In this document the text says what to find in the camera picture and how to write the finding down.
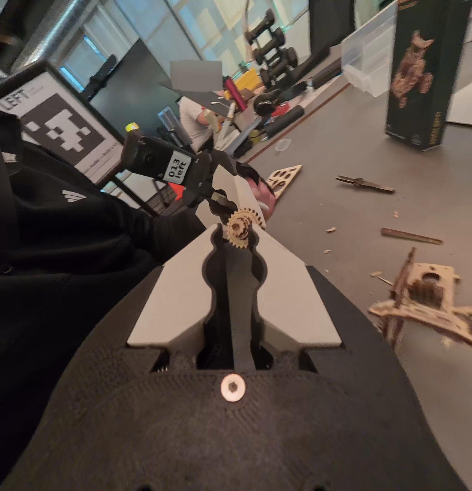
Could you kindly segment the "black round pouch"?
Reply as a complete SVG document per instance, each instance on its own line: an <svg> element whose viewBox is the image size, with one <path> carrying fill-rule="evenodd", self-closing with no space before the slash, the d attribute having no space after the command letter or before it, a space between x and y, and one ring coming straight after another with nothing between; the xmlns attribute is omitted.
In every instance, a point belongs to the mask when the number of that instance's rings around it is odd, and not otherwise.
<svg viewBox="0 0 472 491"><path fill-rule="evenodd" d="M254 113L259 117L268 117L276 111L282 103L280 95L282 91L275 89L270 92L262 92L253 100Z"/></svg>

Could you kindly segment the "black dumbbell rack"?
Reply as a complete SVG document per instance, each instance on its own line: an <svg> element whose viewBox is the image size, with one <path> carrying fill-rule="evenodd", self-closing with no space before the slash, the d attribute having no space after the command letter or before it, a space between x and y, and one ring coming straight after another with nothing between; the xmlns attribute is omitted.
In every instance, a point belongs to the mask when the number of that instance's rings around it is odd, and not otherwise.
<svg viewBox="0 0 472 491"><path fill-rule="evenodd" d="M259 77L269 92L285 90L293 85L293 71L298 66L298 55L293 47L285 47L286 36L280 27L275 27L276 15L267 9L263 18L254 27L248 26L248 5L242 18L243 39L249 49L251 60L260 67Z"/></svg>

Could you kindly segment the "black panel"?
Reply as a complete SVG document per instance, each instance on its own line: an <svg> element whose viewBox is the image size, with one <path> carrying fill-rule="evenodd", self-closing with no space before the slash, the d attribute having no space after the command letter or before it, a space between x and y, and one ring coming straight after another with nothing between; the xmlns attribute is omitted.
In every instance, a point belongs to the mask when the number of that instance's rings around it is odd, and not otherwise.
<svg viewBox="0 0 472 491"><path fill-rule="evenodd" d="M118 133L129 123L149 136L160 137L165 128L158 114L170 107L179 116L179 95L165 87L168 77L143 40L138 39L112 70L104 88L90 104Z"/></svg>

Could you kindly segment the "person's left hand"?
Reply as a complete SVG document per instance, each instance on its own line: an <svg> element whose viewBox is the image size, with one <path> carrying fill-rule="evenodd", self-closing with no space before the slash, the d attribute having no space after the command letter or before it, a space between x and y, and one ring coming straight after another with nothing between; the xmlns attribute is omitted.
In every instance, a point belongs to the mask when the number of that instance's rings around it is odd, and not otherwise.
<svg viewBox="0 0 472 491"><path fill-rule="evenodd" d="M249 184L251 192L259 203L265 221L269 220L276 205L274 193L261 177L259 177L258 182L255 182L250 177L246 177L245 180Z"/></svg>

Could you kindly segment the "scattered wood chips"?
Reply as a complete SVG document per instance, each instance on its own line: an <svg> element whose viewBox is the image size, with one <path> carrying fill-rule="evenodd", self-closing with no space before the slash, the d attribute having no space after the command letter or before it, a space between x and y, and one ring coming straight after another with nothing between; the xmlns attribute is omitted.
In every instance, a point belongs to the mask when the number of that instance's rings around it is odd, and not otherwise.
<svg viewBox="0 0 472 491"><path fill-rule="evenodd" d="M366 212L334 218L323 232L324 271L352 299L387 295L398 270L391 240Z"/></svg>

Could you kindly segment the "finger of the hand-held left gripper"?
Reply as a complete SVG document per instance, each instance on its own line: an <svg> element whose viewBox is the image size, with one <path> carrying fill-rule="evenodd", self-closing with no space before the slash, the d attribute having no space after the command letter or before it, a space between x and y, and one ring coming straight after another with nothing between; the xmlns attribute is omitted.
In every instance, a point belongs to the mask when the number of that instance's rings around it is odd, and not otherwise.
<svg viewBox="0 0 472 491"><path fill-rule="evenodd" d="M236 204L221 193L214 192L204 199L196 208L196 217L208 229L212 225L221 224L222 230L227 231L227 223L236 212Z"/></svg>
<svg viewBox="0 0 472 491"><path fill-rule="evenodd" d="M227 230L229 218L243 209L256 212L261 219L259 227L266 229L263 210L243 177L218 165L212 178L212 188L214 193L211 196L211 205L215 206L213 213L220 218L224 230Z"/></svg>

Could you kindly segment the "silver duct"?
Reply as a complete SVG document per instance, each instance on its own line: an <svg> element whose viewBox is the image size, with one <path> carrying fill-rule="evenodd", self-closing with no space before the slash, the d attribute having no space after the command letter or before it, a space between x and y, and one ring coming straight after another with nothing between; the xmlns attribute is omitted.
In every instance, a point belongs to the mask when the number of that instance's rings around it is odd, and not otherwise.
<svg viewBox="0 0 472 491"><path fill-rule="evenodd" d="M53 59L73 39L99 6L108 1L53 1L30 40L24 45L9 73L14 75L29 64Z"/></svg>

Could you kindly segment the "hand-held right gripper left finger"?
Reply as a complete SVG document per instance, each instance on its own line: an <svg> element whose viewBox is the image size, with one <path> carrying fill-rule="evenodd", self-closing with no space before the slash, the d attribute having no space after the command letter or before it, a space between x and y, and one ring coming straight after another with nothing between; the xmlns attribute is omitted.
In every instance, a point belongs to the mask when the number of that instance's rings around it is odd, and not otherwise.
<svg viewBox="0 0 472 491"><path fill-rule="evenodd" d="M182 353L199 369L234 366L223 228L210 226L160 269L127 339Z"/></svg>

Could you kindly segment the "brown wooden rod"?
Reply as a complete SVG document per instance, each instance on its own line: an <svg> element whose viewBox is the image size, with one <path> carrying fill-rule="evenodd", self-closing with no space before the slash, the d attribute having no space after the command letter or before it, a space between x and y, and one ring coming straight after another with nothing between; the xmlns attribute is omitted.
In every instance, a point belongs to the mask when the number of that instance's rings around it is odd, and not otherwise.
<svg viewBox="0 0 472 491"><path fill-rule="evenodd" d="M405 231L400 231L400 230L395 230L395 229L390 229L390 228L381 228L380 234L381 234L381 236L384 236L384 237L395 238L395 239L400 239L400 240L407 240L407 241L411 241L411 242L421 242L421 243L428 243L428 244L434 244L434 245L443 245L444 244L444 241L441 239L432 238L432 237L423 236L423 235L418 235L418 234L413 234L410 232L405 232Z"/></svg>

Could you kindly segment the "black foam roller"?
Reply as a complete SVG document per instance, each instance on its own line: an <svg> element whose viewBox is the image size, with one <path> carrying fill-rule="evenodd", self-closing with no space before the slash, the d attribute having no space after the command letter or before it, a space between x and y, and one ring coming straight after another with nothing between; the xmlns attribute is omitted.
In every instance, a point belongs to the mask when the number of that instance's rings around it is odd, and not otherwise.
<svg viewBox="0 0 472 491"><path fill-rule="evenodd" d="M262 140L268 140L278 133L282 132L285 128L292 125L299 120L305 114L305 109L301 105L296 105L293 109L287 113L276 117L276 119L265 126L264 136Z"/></svg>
<svg viewBox="0 0 472 491"><path fill-rule="evenodd" d="M330 65L319 71L314 77L308 81L308 87L316 90L326 83L330 82L335 77L342 73L342 58L339 57L333 61Z"/></svg>

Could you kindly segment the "wooden gear assembly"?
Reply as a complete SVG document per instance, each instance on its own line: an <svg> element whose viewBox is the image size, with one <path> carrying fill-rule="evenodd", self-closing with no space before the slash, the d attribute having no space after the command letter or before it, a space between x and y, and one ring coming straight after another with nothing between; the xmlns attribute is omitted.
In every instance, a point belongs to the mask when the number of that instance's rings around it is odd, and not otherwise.
<svg viewBox="0 0 472 491"><path fill-rule="evenodd" d="M249 233L253 227L264 226L262 211L252 208L240 208L228 219L224 239L237 249L246 249L249 245Z"/></svg>

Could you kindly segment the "clear plastic container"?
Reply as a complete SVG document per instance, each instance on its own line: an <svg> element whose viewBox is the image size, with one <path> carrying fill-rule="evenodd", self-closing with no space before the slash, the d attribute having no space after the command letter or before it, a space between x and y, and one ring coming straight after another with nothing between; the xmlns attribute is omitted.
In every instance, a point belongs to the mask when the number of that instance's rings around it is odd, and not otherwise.
<svg viewBox="0 0 472 491"><path fill-rule="evenodd" d="M397 1L389 2L341 42L343 76L373 97L389 88L397 9Z"/></svg>

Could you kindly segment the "red bottle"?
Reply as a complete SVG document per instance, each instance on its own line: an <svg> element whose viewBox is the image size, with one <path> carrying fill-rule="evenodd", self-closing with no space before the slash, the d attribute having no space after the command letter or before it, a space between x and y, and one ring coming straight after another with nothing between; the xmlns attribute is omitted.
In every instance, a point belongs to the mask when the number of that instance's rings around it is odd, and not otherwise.
<svg viewBox="0 0 472 491"><path fill-rule="evenodd" d="M244 112L248 108L248 106L239 89L237 88L234 80L229 76L223 77L223 87L225 91L229 92L230 97L238 106L239 111Z"/></svg>

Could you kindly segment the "perforated wooden plate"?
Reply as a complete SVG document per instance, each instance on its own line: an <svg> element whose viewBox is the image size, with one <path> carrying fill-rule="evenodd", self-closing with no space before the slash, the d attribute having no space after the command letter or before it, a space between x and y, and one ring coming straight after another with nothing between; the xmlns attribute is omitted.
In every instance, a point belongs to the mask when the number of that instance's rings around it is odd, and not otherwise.
<svg viewBox="0 0 472 491"><path fill-rule="evenodd" d="M302 167L303 165L299 164L285 169L278 169L267 178L266 184L274 194L276 200L280 199L282 194L298 176Z"/></svg>

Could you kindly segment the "wooden model assembly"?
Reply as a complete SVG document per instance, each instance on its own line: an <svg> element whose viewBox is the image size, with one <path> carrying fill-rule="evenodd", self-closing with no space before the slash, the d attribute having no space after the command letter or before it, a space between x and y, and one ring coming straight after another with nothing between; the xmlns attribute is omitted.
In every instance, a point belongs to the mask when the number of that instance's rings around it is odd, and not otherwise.
<svg viewBox="0 0 472 491"><path fill-rule="evenodd" d="M407 322L432 329L444 341L472 347L472 306L454 305L459 282L453 267L417 262L412 247L388 299L372 304L368 313L380 320L377 329L392 350Z"/></svg>

